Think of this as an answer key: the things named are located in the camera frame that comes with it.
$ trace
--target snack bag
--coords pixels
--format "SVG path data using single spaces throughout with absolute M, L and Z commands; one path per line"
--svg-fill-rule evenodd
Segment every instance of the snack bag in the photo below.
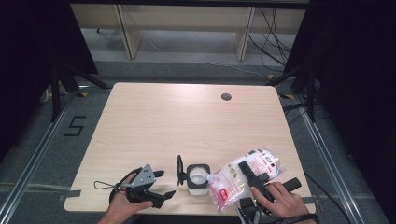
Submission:
M 266 148 L 251 150 L 248 154 L 221 167 L 216 173 L 209 174 L 207 176 L 209 192 L 220 211 L 249 196 L 248 180 L 238 166 L 242 161 L 247 162 L 256 176 L 267 173 L 270 176 L 268 181 L 280 174 L 279 158 Z

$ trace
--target hand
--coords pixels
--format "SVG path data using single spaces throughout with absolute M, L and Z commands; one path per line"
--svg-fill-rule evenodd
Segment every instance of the hand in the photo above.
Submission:
M 308 208 L 305 206 L 301 196 L 289 193 L 281 183 L 271 183 L 266 186 L 266 189 L 274 197 L 274 202 L 266 199 L 256 188 L 251 188 L 251 193 L 262 206 L 271 211 L 273 216 L 289 218 L 309 214 Z M 316 222 L 314 220 L 307 220 L 300 223 L 305 224 Z
M 136 174 L 131 174 L 125 182 L 130 182 Z M 125 195 L 126 187 L 121 187 L 114 195 L 113 200 L 107 208 L 105 215 L 98 223 L 121 224 L 136 212 L 150 208 L 152 202 L 130 203 Z

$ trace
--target black cable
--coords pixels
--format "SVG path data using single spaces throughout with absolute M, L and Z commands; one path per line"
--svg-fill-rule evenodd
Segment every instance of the black cable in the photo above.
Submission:
M 308 179 L 310 179 L 312 182 L 314 182 L 315 185 L 318 186 L 318 188 L 320 188 L 324 194 L 326 194 L 326 196 L 335 204 L 335 206 L 337 206 L 337 208 L 341 211 L 341 213 L 344 215 L 344 217 L 346 218 L 347 223 L 351 223 L 347 213 L 344 211 L 344 209 L 340 206 L 340 204 L 338 204 L 338 202 L 335 201 L 335 199 L 330 196 L 330 194 L 317 182 L 315 181 L 314 178 L 312 178 L 309 174 L 307 174 L 306 172 L 304 172 L 305 176 L 308 177 Z
M 288 111 L 285 113 L 285 117 L 289 114 L 290 111 L 291 111 L 291 109 L 288 110 Z
M 306 106 L 306 105 L 307 105 L 307 103 L 301 103 L 301 104 L 295 104 L 295 105 L 287 105 L 287 106 L 283 107 L 283 111 L 284 112 L 290 111 L 290 110 L 292 110 L 294 108 L 297 108 L 297 107 L 300 107 L 300 106 Z
M 268 53 L 267 51 L 264 50 L 264 48 L 261 48 L 258 44 L 256 44 L 256 42 L 251 38 L 251 36 L 249 35 L 248 38 L 251 40 L 251 42 L 253 43 L 253 45 L 256 47 L 256 49 L 258 49 L 259 51 L 262 52 L 262 54 L 266 54 L 268 57 L 272 58 L 274 61 L 276 61 L 277 63 L 280 63 L 282 66 L 285 66 L 284 63 L 282 63 L 280 60 L 278 60 L 277 58 L 275 58 L 274 56 L 272 56 L 270 53 Z
M 291 122 L 289 122 L 288 125 L 291 125 L 294 121 L 297 120 L 297 118 L 299 118 L 300 116 L 302 116 L 302 115 L 305 114 L 306 112 L 308 112 L 308 111 L 305 110 L 303 113 L 299 114 L 296 118 L 294 118 L 294 120 L 292 120 Z
M 286 45 L 284 45 L 284 44 L 279 40 L 279 38 L 277 37 L 277 31 L 276 31 L 276 9 L 273 8 L 273 21 L 272 21 L 271 25 L 269 24 L 269 21 L 267 20 L 267 18 L 266 18 L 266 16 L 265 16 L 265 13 L 264 13 L 263 9 L 262 9 L 262 15 L 264 16 L 265 22 L 267 23 L 267 26 L 268 26 L 268 29 L 269 29 L 269 33 L 268 33 L 268 36 L 267 36 L 267 37 L 265 37 L 265 35 L 262 34 L 262 35 L 264 36 L 264 38 L 265 38 L 265 42 L 269 42 L 272 46 L 278 48 L 278 49 L 279 49 L 279 53 L 280 53 L 280 55 L 281 55 L 281 57 L 282 57 L 282 60 L 283 60 L 284 62 L 286 62 L 286 60 L 288 59 L 288 57 L 286 56 L 286 54 L 285 54 L 284 51 L 290 52 L 290 49 L 289 49 Z M 268 39 L 268 37 L 269 37 L 270 35 L 272 35 L 272 36 L 274 37 L 274 40 L 276 41 L 277 45 L 273 44 L 273 43 Z
M 268 69 L 268 70 L 270 70 L 270 71 L 273 71 L 273 72 L 280 72 L 280 73 L 283 72 L 283 71 L 276 70 L 276 69 L 272 69 L 272 68 L 269 68 L 268 66 L 266 66 L 265 63 L 264 63 L 264 61 L 263 61 L 262 54 L 261 54 L 262 66 L 264 66 L 266 69 Z

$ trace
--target floor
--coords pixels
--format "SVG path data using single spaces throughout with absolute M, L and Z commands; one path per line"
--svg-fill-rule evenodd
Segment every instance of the floor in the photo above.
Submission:
M 98 62 L 98 66 L 114 62 L 135 64 L 200 64 L 210 67 L 227 67 L 234 70 L 242 70 L 241 72 L 243 73 L 267 80 L 268 74 L 264 75 L 256 70 L 248 69 L 268 67 L 269 71 L 274 70 L 274 74 L 281 74 L 281 63 L 272 59 L 271 56 L 280 62 L 287 60 L 281 56 L 281 52 L 277 47 L 267 44 L 265 50 L 271 55 L 267 56 L 262 55 L 255 48 L 254 44 L 249 42 L 246 57 L 244 61 L 239 62 L 236 60 L 231 34 L 165 31 L 145 32 L 136 57 L 130 60 L 126 57 L 119 31 L 100 30 L 97 33 L 93 29 L 83 29 L 82 33 L 86 38 L 93 59 Z M 252 34 L 251 37 L 258 46 L 263 45 L 265 39 L 262 34 Z M 278 36 L 279 40 L 289 48 L 292 47 L 294 37 L 295 35 Z M 290 81 L 280 85 L 283 88 L 282 91 L 285 97 L 287 97 L 288 90 L 286 88 L 289 84 Z M 92 92 L 99 94 L 95 95 L 97 101 L 94 98 L 90 104 L 97 107 L 104 106 L 103 103 L 106 101 L 109 91 L 92 89 Z M 68 102 L 67 97 L 70 96 L 65 95 L 65 104 Z M 43 102 L 48 99 L 44 93 Z M 297 102 L 303 101 L 304 97 L 300 98 L 296 96 L 294 100 Z M 282 100 L 282 105 L 290 105 L 295 102 L 294 100 L 292 102 Z M 81 106 L 78 106 L 78 104 L 77 97 L 70 105 L 69 110 L 80 111 Z M 77 171 L 77 167 L 73 169 L 67 167 L 69 163 L 65 161 L 65 158 L 73 161 L 81 160 L 84 154 L 82 148 L 86 148 L 86 144 L 89 141 L 84 142 L 85 145 L 76 145 L 72 142 L 67 143 L 70 148 L 74 149 L 73 155 L 67 154 L 62 157 L 56 157 L 57 155 L 51 155 L 53 153 L 51 151 L 44 151 L 44 155 L 35 154 L 37 146 L 43 144 L 42 136 L 46 136 L 48 132 L 57 132 L 58 129 L 51 127 L 52 124 L 48 120 L 51 113 L 49 108 L 43 106 L 37 109 L 35 112 L 36 119 L 32 119 L 32 123 L 29 124 L 29 127 L 35 127 L 34 131 L 26 130 L 21 144 L 17 146 L 18 150 L 12 150 L 8 158 L 0 164 L 0 200 L 3 202 L 9 199 L 7 196 L 10 192 L 12 193 L 14 184 L 22 181 L 23 177 L 26 177 L 24 175 L 26 175 L 27 168 L 32 168 L 30 172 L 34 176 L 31 179 L 27 179 L 27 183 L 30 182 L 30 185 L 21 189 L 21 196 L 18 199 L 21 201 L 20 205 L 13 208 L 15 211 L 10 211 L 13 213 L 13 216 L 8 221 L 10 223 L 48 223 L 54 221 L 49 220 L 49 218 L 53 217 L 62 217 L 62 221 L 56 220 L 58 223 L 73 223 L 76 220 L 81 220 L 81 223 L 89 223 L 88 220 L 97 220 L 102 214 L 65 215 L 62 210 L 62 202 L 64 200 L 62 198 L 62 192 L 64 193 L 68 190 L 68 185 L 73 181 L 74 174 Z M 316 113 L 320 118 L 326 117 L 326 113 L 323 110 L 318 109 Z M 96 116 L 92 117 L 93 120 L 89 122 L 92 127 L 86 127 L 86 129 L 94 130 L 94 124 L 97 122 L 95 119 L 100 117 L 100 110 L 97 111 Z M 296 109 L 290 111 L 288 114 L 288 122 L 296 147 L 300 150 L 299 153 L 307 155 L 301 157 L 304 169 L 306 168 L 305 170 L 312 171 L 312 173 L 318 173 L 317 175 L 322 174 L 322 176 L 317 176 L 314 180 L 310 180 L 312 184 L 310 185 L 311 192 L 316 196 L 318 201 L 317 211 L 321 214 L 321 223 L 347 223 L 346 219 L 339 212 L 334 212 L 337 208 L 329 200 L 330 198 L 334 198 L 341 204 L 351 219 L 351 223 L 388 223 L 376 203 L 375 197 L 370 193 L 367 186 L 365 186 L 361 174 L 353 165 L 353 161 L 345 156 L 346 151 L 339 136 L 334 132 L 331 121 L 328 119 L 318 119 L 313 124 L 304 111 Z M 61 126 L 67 126 L 68 124 L 68 122 L 60 121 Z M 307 144 L 306 139 L 311 139 L 312 143 Z M 56 137 L 47 140 L 52 143 L 57 143 L 58 141 Z M 30 159 L 34 157 L 38 158 L 37 164 L 33 164 L 32 167 L 26 166 L 26 164 L 31 164 Z M 48 174 L 49 170 L 53 169 L 54 165 L 54 160 L 48 161 L 47 158 L 50 157 L 57 158 L 58 169 L 62 170 L 58 174 L 64 175 L 64 171 L 67 171 L 66 175 L 58 176 L 57 178 L 59 179 L 57 180 L 48 181 L 46 179 L 45 175 Z M 331 193 L 326 195 L 319 188 L 313 187 L 315 186 L 315 180 L 322 180 L 322 187 L 332 189 L 330 190 Z

